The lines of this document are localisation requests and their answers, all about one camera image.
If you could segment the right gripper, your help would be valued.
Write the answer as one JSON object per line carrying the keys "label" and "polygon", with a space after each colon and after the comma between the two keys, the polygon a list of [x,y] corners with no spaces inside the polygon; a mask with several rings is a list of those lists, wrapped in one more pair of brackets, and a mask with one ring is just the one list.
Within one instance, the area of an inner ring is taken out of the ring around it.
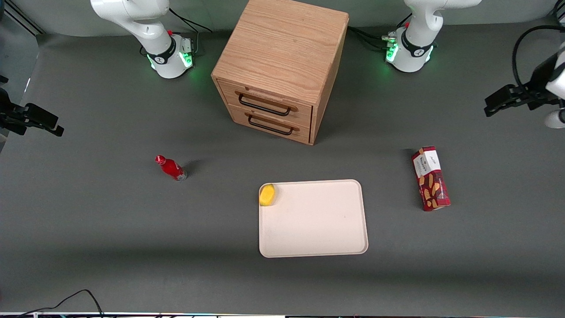
{"label": "right gripper", "polygon": [[26,126],[17,110],[20,106],[11,102],[8,93],[0,89],[0,128],[24,136],[28,128],[37,128],[61,137],[64,128],[58,123],[58,117],[34,103],[26,104]]}

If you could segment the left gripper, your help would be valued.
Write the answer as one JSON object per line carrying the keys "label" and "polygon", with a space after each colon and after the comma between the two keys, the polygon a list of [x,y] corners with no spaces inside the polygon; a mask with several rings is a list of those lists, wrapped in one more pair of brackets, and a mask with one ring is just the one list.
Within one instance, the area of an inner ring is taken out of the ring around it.
{"label": "left gripper", "polygon": [[564,108],[564,54],[553,53],[539,64],[531,73],[527,83],[520,80],[514,57],[514,79],[516,85],[507,84],[498,89],[496,95],[490,95],[484,102],[486,117],[492,117],[499,111],[527,105],[529,110],[544,105],[558,105]]}

